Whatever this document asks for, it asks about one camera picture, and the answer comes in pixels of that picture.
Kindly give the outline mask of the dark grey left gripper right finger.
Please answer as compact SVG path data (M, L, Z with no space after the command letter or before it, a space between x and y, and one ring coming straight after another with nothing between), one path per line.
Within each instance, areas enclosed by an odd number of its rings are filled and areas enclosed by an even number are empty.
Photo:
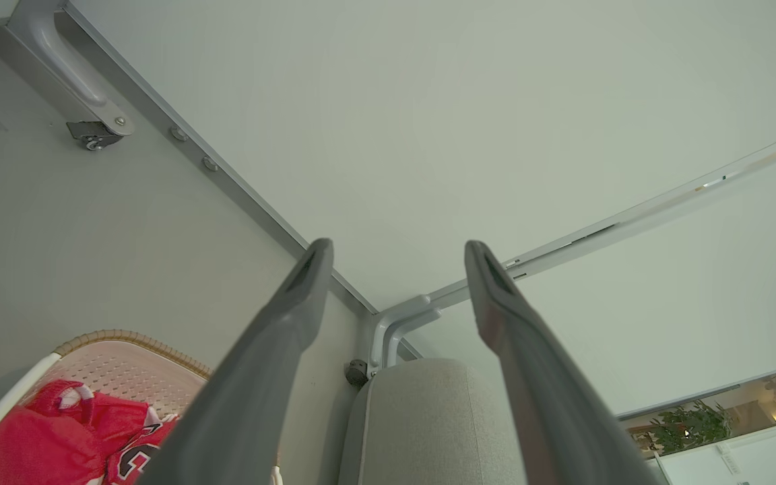
M465 243L478 334L498 356L527 485L658 485L615 416L486 243Z

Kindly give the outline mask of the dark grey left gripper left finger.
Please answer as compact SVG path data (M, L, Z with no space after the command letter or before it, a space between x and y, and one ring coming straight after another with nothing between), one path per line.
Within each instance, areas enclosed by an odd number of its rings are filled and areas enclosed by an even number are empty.
M332 240L314 240L164 439L139 485L271 485L293 380L320 331L332 269Z

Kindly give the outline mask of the red jersey with number print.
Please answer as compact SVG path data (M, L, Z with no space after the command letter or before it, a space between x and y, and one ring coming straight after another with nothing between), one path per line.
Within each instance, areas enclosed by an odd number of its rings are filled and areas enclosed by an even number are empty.
M127 439L125 445L108 457L102 484L136 485L179 418L178 414L169 414L142 426Z

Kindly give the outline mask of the red shorts with white stripe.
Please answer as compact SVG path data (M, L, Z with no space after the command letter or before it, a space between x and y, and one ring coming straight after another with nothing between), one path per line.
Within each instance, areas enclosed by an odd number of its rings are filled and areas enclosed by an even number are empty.
M0 485L102 485L108 460L159 421L148 403L47 383L0 421Z

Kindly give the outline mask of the grey fabric seat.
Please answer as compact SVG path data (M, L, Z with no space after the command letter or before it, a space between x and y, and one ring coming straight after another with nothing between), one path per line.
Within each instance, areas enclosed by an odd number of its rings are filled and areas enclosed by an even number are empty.
M425 358L376 373L349 412L338 485L527 485L504 387Z

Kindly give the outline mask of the cream perforated laundry basket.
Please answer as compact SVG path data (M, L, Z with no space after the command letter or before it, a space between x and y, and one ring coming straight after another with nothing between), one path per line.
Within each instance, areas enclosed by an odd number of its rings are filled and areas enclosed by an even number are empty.
M43 357L0 399L0 421L47 383L80 381L96 393L145 402L163 418L180 417L207 383L203 363L142 335L105 329L80 335Z

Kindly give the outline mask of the green potted plant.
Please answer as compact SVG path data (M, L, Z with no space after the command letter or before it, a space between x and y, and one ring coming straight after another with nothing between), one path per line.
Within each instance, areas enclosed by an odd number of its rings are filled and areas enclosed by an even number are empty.
M659 412L637 436L645 449L669 455L730 438L735 423L723 406L694 400Z

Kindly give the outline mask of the curved grey partition foot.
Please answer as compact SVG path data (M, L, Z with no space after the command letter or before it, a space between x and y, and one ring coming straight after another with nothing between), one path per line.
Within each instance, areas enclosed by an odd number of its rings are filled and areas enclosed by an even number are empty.
M431 303L428 295L419 295L375 315L375 332L366 359L368 378L385 368L396 366L398 351L406 335L440 319L443 311Z

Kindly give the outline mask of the long grey partition foot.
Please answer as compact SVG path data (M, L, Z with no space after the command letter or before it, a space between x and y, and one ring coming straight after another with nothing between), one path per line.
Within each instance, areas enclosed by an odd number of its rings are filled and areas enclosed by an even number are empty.
M61 37L55 14L64 4L65 0L18 0L7 28L92 114L92 119L80 122L102 122L123 138L133 135L135 123L108 95L90 66Z

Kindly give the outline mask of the grey partition base rail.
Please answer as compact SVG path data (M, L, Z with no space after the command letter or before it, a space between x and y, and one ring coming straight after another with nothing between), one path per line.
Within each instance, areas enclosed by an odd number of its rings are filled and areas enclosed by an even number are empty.
M267 231L272 239L285 252L293 257L301 257L310 243L284 219L275 209L246 182L231 167L229 162L207 142L204 137L186 122L184 117L160 95L159 92L142 76L138 70L124 58L112 43L95 25L78 9L74 0L65 0L63 11L71 18L86 36L92 40L100 52L95 61L90 61L92 67L104 77L106 82L114 87L121 98L126 99L139 114L145 117L155 129L160 130L167 140L178 148L181 153L192 159L213 184L217 185L229 199L233 200L252 219ZM169 128L178 125L190 135L190 141L175 140ZM204 156L212 157L218 163L218 172L210 172L202 163Z
M570 168L513 171L508 193L478 187L428 224L448 234L438 255L451 279L416 292L418 306L453 306L465 300L453 245L468 239L489 243L511 271L524 272L573 243L609 230L627 230L681 203L696 199L724 179L742 178L776 162L776 123L730 135L678 135L651 148L597 150Z

